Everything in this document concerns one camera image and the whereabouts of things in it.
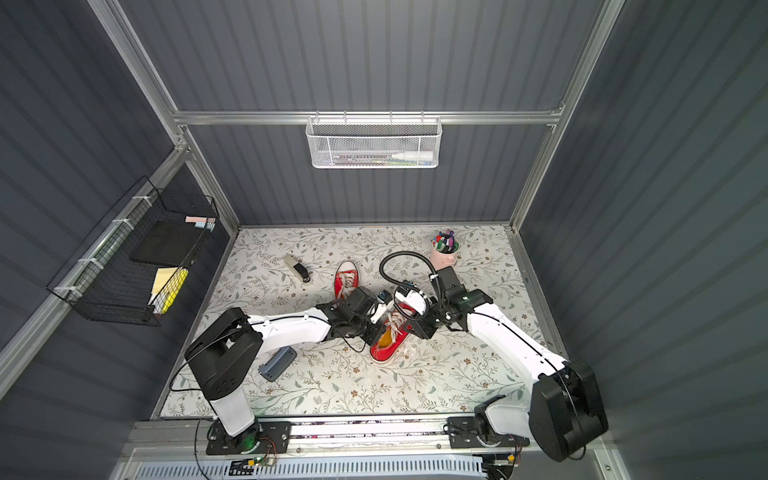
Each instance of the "aluminum frame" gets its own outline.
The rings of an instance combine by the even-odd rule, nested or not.
[[[264,422],[292,422],[288,451],[279,458],[358,457],[366,455],[428,455],[428,454],[487,454],[508,453],[509,448],[475,448],[452,450],[449,435],[442,432],[448,417],[465,413],[406,414],[406,415],[338,415],[327,417],[269,417]],[[116,472],[130,478],[130,472],[141,462],[172,462],[188,460],[192,456],[195,431],[197,446],[205,445],[208,422],[197,428],[197,420],[156,420],[136,422],[123,447]],[[332,438],[312,438],[315,435],[333,435]],[[590,454],[609,468],[606,480],[628,480],[617,445],[606,434],[587,445]],[[540,452],[531,441],[525,452]],[[238,455],[207,456],[200,460],[238,458]]]
[[[152,185],[158,188],[165,187],[181,166],[184,165],[189,153],[189,150],[184,145],[174,148],[152,174],[149,181],[139,188],[134,197],[126,203],[125,207],[118,212],[114,219],[125,218],[140,202],[144,201],[139,197],[149,194],[152,190]],[[118,222],[110,222],[109,226],[104,229],[101,235],[86,250],[83,257],[92,257],[93,253],[99,250],[115,232],[118,225]],[[85,263],[77,262],[56,288],[71,285],[80,276],[84,268]],[[52,293],[49,294],[21,329],[5,345],[5,348],[0,352],[0,399],[10,390],[16,379],[24,372],[70,310],[71,307],[68,303]]]
[[[541,328],[541,334],[547,343],[547,348],[568,359],[565,344],[560,337],[557,325],[554,323],[552,311],[549,309],[547,299],[544,296],[544,290],[541,289],[541,284],[538,282],[538,277],[533,269],[531,258],[528,256],[528,251],[525,249],[520,233],[507,230],[507,238],[509,239],[512,253],[515,255],[515,260],[517,260],[520,275],[523,282],[525,282],[525,291],[528,292],[528,296],[531,298],[531,306],[536,313],[536,320],[538,321],[539,328]]]
[[[120,6],[120,2],[118,0],[88,0],[88,4],[128,66],[139,88],[144,92],[144,96],[170,139],[175,144],[190,146],[194,158],[188,163],[189,168],[203,193],[215,199],[219,209],[220,222],[224,228],[230,235],[234,235],[240,225],[235,210],[218,184],[192,134],[187,129],[176,125],[173,119],[173,112],[177,110],[176,103],[165,87],[160,74],[157,73],[157,69],[125,15],[125,11]]]
[[[589,78],[592,76],[592,71],[600,58],[600,54],[623,6],[624,0],[605,0],[602,5],[598,19],[589,34],[581,57],[579,57],[573,77],[571,77],[568,88],[565,90],[560,121],[545,138],[541,151],[534,161],[533,167],[531,167],[531,173],[525,181],[518,204],[515,205],[515,210],[509,219],[509,223],[514,231],[520,230],[526,215],[528,215],[528,211],[531,209],[536,192],[538,192],[538,188],[544,180],[544,175],[547,173],[549,165],[558,151],[565,131],[571,123],[576,107],[581,100]]]
[[[559,110],[550,111],[177,111],[179,125],[306,125],[309,119],[324,123],[444,125],[555,125]]]

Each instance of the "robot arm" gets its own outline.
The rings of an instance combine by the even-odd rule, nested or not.
[[[468,292],[451,267],[433,273],[431,280],[439,300],[427,299],[412,284],[408,284],[411,291],[402,287],[396,291],[396,298],[411,301],[412,293],[419,292],[420,304],[414,306],[420,315],[403,328],[429,339],[441,325],[449,329],[458,325],[499,354],[531,392],[530,402],[503,397],[476,408],[478,437],[487,443],[507,434],[532,437],[560,462],[607,431],[597,382],[589,367],[568,362],[540,346],[488,295],[481,290]],[[286,315],[248,316],[239,308],[229,309],[196,339],[185,357],[227,434],[235,437],[256,423],[242,381],[259,351],[338,337],[358,336],[373,345],[386,330],[379,319],[392,304],[387,292],[374,296],[359,287],[345,300]]]

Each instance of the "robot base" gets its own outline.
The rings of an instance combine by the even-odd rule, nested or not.
[[[517,435],[499,435],[493,443],[483,442],[478,435],[474,416],[448,417],[443,431],[450,435],[452,449],[481,449],[483,447],[527,447],[531,440]]]
[[[290,427],[290,422],[255,422],[245,432],[230,437],[221,421],[217,420],[210,426],[205,454],[266,456],[267,453],[285,453],[290,440]]]

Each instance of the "gray wall panel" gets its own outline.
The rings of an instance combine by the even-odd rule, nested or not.
[[[0,31],[2,347],[172,145],[84,2],[0,2]]]
[[[200,194],[186,167],[167,188]],[[0,402],[0,478],[107,478],[151,414],[228,241],[214,229],[160,327],[62,321]]]
[[[600,2],[123,6],[184,110],[545,110]]]
[[[87,2],[0,2],[0,32],[2,348],[172,144]],[[168,187],[200,193],[185,167]],[[0,401],[0,478],[107,478],[151,414],[228,240],[214,231],[161,327],[62,321]]]
[[[434,169],[312,167],[304,127],[191,128],[243,224],[509,220],[544,125],[444,128]]]
[[[640,480],[763,476],[767,15],[628,2],[522,228]]]

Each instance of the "pink cup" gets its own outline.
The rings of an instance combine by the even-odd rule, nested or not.
[[[461,245],[456,247],[456,251],[454,253],[440,253],[435,249],[435,246],[432,245],[432,254],[430,255],[429,259],[432,261],[432,265],[435,267],[435,270],[440,270],[441,268],[446,268],[447,266],[456,265],[456,255],[458,255],[460,249]]]

